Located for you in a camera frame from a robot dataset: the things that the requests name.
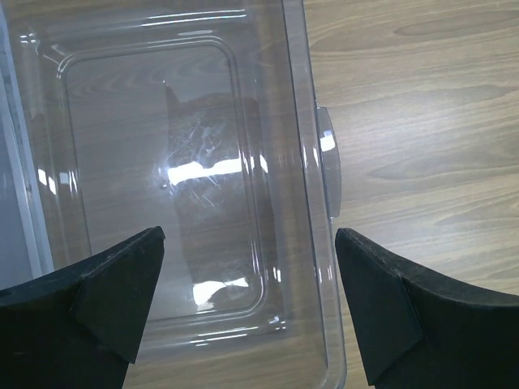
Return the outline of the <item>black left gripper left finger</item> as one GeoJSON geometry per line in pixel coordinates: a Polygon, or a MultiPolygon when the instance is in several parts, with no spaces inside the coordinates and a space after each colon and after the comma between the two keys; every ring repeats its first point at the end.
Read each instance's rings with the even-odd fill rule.
{"type": "Polygon", "coordinates": [[[120,388],[165,253],[161,227],[1,291],[3,388],[120,388]]]}

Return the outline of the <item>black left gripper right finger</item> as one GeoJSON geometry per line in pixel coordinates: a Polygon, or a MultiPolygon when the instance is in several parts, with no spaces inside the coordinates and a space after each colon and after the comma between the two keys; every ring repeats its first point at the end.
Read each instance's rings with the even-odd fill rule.
{"type": "Polygon", "coordinates": [[[369,385],[515,388],[518,298],[455,280],[352,229],[335,238],[369,385]]]}

